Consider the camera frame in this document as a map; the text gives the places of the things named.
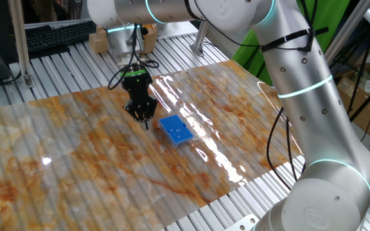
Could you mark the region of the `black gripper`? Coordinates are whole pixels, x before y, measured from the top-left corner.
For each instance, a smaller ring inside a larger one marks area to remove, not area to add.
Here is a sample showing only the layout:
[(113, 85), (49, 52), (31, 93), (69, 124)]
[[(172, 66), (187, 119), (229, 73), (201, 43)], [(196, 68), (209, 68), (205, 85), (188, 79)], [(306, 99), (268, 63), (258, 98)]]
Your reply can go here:
[[(144, 121), (149, 121), (155, 114), (159, 101), (151, 98), (148, 94), (148, 87), (151, 83), (152, 79), (149, 73), (126, 76), (122, 81), (122, 87), (129, 95), (129, 100), (123, 109), (137, 122), (142, 122), (143, 117)], [(139, 107), (145, 107), (145, 111), (142, 113)]]

